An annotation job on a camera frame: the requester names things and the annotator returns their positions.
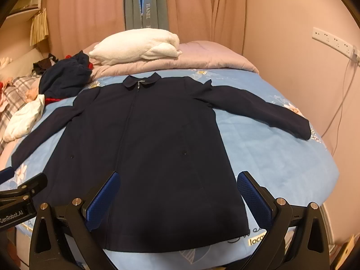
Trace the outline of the white fluffy pillow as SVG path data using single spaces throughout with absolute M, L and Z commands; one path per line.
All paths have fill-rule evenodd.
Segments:
M 116 65 L 138 60 L 177 58 L 182 54 L 179 37 L 167 30 L 143 28 L 110 35 L 88 52 L 102 65 Z

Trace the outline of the white power strip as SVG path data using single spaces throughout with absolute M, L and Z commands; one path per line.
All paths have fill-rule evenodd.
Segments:
M 312 38 L 340 52 L 359 66 L 359 49 L 355 45 L 317 27 L 312 29 Z

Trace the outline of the crumpled navy garment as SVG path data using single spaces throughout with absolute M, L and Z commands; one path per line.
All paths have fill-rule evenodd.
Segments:
M 38 93 L 52 99 L 76 96 L 90 80 L 89 65 L 89 56 L 83 51 L 59 60 L 41 76 Z

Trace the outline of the pink quilt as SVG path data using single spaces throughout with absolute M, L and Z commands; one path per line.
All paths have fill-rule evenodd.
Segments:
M 177 58 L 160 58 L 156 60 L 137 60 L 119 63 L 113 66 L 102 65 L 92 59 L 92 74 L 89 81 L 101 77 L 126 76 L 158 70 L 171 69 L 222 69 L 232 68 L 258 73 L 258 69 L 244 56 L 231 49 L 211 41 L 191 41 L 179 45 L 182 54 Z

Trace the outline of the plaid cloth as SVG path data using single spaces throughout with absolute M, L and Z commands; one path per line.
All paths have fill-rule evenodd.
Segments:
M 33 85 L 38 85 L 41 76 L 16 77 L 11 84 L 5 88 L 3 95 L 8 102 L 4 111 L 1 113 L 1 152 L 3 152 L 6 142 L 3 140 L 5 129 L 11 117 L 26 104 L 26 92 Z

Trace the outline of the pink curtain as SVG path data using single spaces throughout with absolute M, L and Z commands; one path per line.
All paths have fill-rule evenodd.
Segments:
M 50 51 L 76 54 L 109 35 L 145 27 L 175 33 L 181 43 L 213 41 L 243 51 L 246 0 L 42 0 Z

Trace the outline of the tan hanging paper stack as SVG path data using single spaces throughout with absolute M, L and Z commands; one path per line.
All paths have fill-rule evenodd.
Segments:
M 46 8 L 43 8 L 32 17 L 29 44 L 30 46 L 34 46 L 47 39 L 48 36 L 47 11 Z

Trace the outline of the white garment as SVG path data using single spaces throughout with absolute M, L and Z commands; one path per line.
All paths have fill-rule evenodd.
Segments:
M 2 139 L 8 143 L 30 133 L 35 124 L 41 119 L 44 108 L 45 96 L 39 94 L 34 101 L 28 102 L 14 113 Z

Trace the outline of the grey curtain strip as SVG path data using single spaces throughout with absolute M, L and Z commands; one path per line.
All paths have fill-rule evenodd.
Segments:
M 125 29 L 155 28 L 168 31 L 167 0 L 124 0 Z

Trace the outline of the wall shelf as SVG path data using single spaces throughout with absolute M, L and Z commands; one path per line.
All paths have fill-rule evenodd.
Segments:
M 36 12 L 41 10 L 41 1 L 42 0 L 18 0 L 9 15 L 6 17 L 6 20 L 19 14 L 28 14 L 32 11 Z

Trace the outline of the dark navy jacket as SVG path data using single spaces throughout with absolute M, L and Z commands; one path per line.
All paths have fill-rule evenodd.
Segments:
M 116 171 L 120 189 L 93 233 L 104 249 L 172 252 L 233 240 L 250 230 L 217 109 L 303 140 L 311 136 L 306 118 L 246 90 L 190 77 L 128 76 L 54 110 L 20 142 L 11 163 L 21 166 L 62 133 L 43 169 L 48 185 L 36 205 L 83 198 Z

